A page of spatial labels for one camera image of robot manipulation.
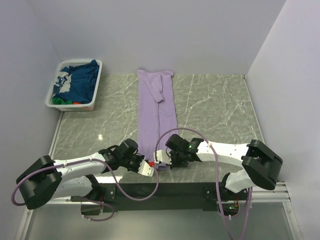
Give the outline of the purple t shirt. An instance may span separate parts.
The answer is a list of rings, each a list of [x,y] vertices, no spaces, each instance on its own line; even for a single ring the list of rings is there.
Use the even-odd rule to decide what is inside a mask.
[[[178,130],[168,133],[156,146],[162,134],[178,127],[172,81],[174,72],[169,70],[147,72],[139,69],[137,76],[138,151],[148,161],[153,162],[155,151],[165,150],[165,143],[169,137],[179,133]]]

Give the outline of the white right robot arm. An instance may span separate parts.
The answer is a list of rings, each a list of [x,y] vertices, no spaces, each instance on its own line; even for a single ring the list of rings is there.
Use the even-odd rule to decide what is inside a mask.
[[[283,166],[281,157],[257,139],[250,143],[228,144],[202,138],[187,141],[173,134],[165,145],[170,152],[158,159],[171,168],[185,168],[190,162],[215,161],[239,167],[239,171],[227,173],[219,183],[223,202],[251,187],[273,191]]]

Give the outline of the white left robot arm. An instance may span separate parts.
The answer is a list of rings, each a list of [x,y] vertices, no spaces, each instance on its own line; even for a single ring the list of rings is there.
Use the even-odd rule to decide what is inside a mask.
[[[29,210],[62,197],[84,197],[88,201],[103,200],[105,191],[96,175],[119,167],[150,177],[154,170],[145,156],[138,153],[138,144],[128,138],[88,156],[68,160],[40,157],[16,180],[18,189]]]

